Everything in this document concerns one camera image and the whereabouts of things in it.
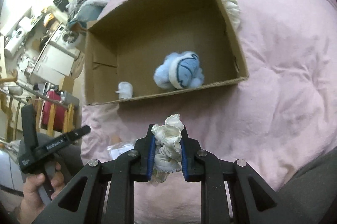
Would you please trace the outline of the person left hand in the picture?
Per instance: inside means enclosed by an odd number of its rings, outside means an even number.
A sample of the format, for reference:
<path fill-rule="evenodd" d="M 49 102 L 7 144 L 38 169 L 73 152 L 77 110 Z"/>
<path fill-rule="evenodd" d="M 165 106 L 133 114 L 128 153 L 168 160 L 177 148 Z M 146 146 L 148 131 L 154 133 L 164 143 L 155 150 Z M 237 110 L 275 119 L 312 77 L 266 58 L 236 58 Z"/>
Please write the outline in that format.
<path fill-rule="evenodd" d="M 26 178 L 26 181 L 23 184 L 23 200 L 21 201 L 17 213 L 17 220 L 19 223 L 32 223 L 45 208 L 38 192 L 38 189 L 44 182 L 45 175 L 42 173 L 31 174 Z M 55 163 L 55 175 L 51 179 L 51 185 L 54 189 L 54 192 L 51 195 L 51 199 L 53 200 L 65 186 L 61 165 L 58 162 Z"/>

